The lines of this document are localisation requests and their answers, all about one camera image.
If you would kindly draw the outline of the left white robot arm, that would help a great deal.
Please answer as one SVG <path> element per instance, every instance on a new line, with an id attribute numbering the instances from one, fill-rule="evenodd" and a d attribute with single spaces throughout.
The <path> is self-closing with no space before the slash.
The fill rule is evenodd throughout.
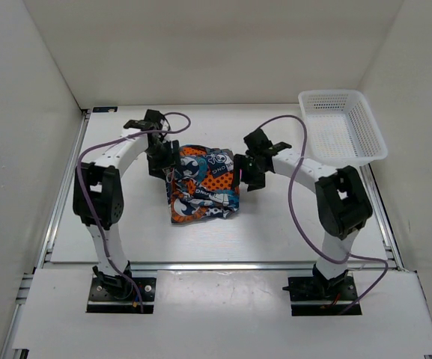
<path id="1" fill-rule="evenodd" d="M 73 212 L 87 227 L 97 252 L 95 275 L 116 299 L 132 293 L 130 263 L 124 254 L 118 222 L 124 210 L 122 177 L 141 154 L 149 175 L 165 179 L 180 166 L 179 142 L 169 136 L 167 115 L 147 110 L 141 120 L 128 120 L 119 138 L 83 150 L 75 168 Z"/>

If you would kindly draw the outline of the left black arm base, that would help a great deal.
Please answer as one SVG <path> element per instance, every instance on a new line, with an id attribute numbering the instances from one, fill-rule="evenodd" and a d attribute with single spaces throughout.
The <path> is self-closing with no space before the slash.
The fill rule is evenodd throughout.
<path id="1" fill-rule="evenodd" d="M 87 313 L 152 314 L 156 294 L 155 277 L 132 277 L 140 294 L 133 285 L 119 275 L 103 274 L 97 266 L 92 268 L 93 277 L 86 305 Z"/>

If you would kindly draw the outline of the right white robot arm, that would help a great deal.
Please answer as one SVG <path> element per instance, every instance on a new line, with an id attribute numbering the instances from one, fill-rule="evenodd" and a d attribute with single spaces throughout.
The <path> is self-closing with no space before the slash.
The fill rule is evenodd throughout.
<path id="1" fill-rule="evenodd" d="M 359 172 L 352 166 L 334 168 L 295 151 L 285 142 L 274 144 L 262 129 L 244 139 L 246 153 L 234 157 L 234 184 L 244 182 L 249 191 L 265 187 L 265 174 L 271 172 L 290 179 L 314 193 L 324 238 L 317 253 L 312 289 L 316 296 L 331 298 L 347 274 L 347 261 L 361 229 L 373 209 Z"/>

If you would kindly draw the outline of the colourful patterned shorts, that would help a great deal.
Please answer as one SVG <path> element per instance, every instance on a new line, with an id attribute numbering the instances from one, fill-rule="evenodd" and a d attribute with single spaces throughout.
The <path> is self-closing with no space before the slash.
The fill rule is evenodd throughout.
<path id="1" fill-rule="evenodd" d="M 180 166 L 165 172 L 171 223 L 228 218 L 239 210 L 231 150 L 187 144 L 179 154 Z"/>

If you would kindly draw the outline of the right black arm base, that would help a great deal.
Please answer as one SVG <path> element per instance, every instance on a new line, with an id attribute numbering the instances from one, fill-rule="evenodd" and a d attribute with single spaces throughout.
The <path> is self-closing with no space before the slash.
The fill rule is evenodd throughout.
<path id="1" fill-rule="evenodd" d="M 353 276 L 347 271 L 327 280 L 313 268 L 312 276 L 293 276 L 282 288 L 289 293 L 292 316 L 361 316 Z"/>

